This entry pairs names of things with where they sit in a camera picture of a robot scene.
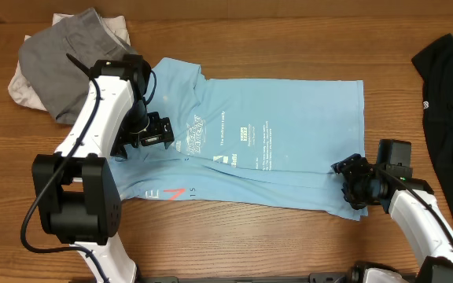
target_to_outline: gray cloth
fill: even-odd
[[[136,53],[108,32],[95,9],[89,8],[33,35],[20,48],[22,74],[58,123],[76,121],[89,87],[88,78],[66,53],[88,68],[100,59],[121,60],[127,53]]]

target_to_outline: black cable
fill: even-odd
[[[397,182],[399,185],[401,185],[403,188],[405,188],[409,193],[411,193],[412,196],[414,196],[415,199],[418,200],[418,202],[420,202],[422,204],[422,206],[429,211],[429,213],[431,213],[431,215],[434,217],[436,222],[438,222],[438,225],[440,225],[441,229],[443,230],[443,232],[445,234],[445,237],[447,237],[449,244],[453,248],[453,236],[451,235],[450,231],[448,231],[447,226],[445,225],[443,220],[441,220],[441,217],[433,210],[431,205],[427,204],[411,187],[407,186],[407,184],[405,184],[405,182],[401,181],[399,178],[389,174],[387,171],[385,171],[379,167],[374,167],[374,169],[379,171],[386,178],[391,178],[392,180]]]
[[[53,252],[67,252],[67,251],[84,252],[86,254],[87,258],[90,257],[90,259],[92,259],[92,262],[94,263],[94,265],[97,268],[99,274],[101,275],[103,282],[104,283],[109,283],[109,279],[106,277],[104,271],[102,270],[101,264],[95,258],[95,256],[93,255],[92,251],[89,250],[88,248],[84,248],[84,247],[80,247],[80,246],[61,247],[61,248],[35,248],[35,247],[31,246],[28,243],[28,240],[26,238],[26,231],[28,229],[29,221],[31,220],[32,214],[34,213],[34,211],[38,207],[39,201],[43,198],[43,196],[45,195],[46,191],[55,182],[55,179],[62,173],[66,163],[71,159],[73,154],[75,154],[76,150],[81,146],[82,140],[85,137],[85,135],[87,134],[88,128],[92,124],[92,121],[94,120],[95,114],[98,111],[99,103],[101,102],[101,90],[99,89],[99,85],[95,81],[95,79],[90,79],[90,80],[94,84],[95,90],[97,92],[97,95],[96,95],[96,98],[95,98],[94,109],[92,110],[92,113],[90,114],[90,117],[87,120],[87,123],[85,124],[85,127],[83,128],[82,132],[79,134],[79,137],[76,139],[76,142],[73,145],[71,151],[62,160],[61,164],[57,167],[57,169],[53,173],[52,177],[50,177],[50,179],[48,180],[46,185],[43,187],[42,191],[39,193],[39,195],[36,197],[35,201],[32,203],[31,207],[28,210],[28,213],[25,215],[24,221],[22,222],[22,227],[20,228],[20,241],[22,242],[22,245],[29,252],[34,252],[34,253],[53,253]]]
[[[151,91],[151,94],[149,95],[148,100],[146,101],[146,105],[148,105],[151,100],[153,99],[153,95],[155,94],[155,89],[157,88],[157,75],[155,75],[155,72],[151,70],[151,73],[153,74],[153,78],[155,78],[155,83],[153,84],[153,90]]]

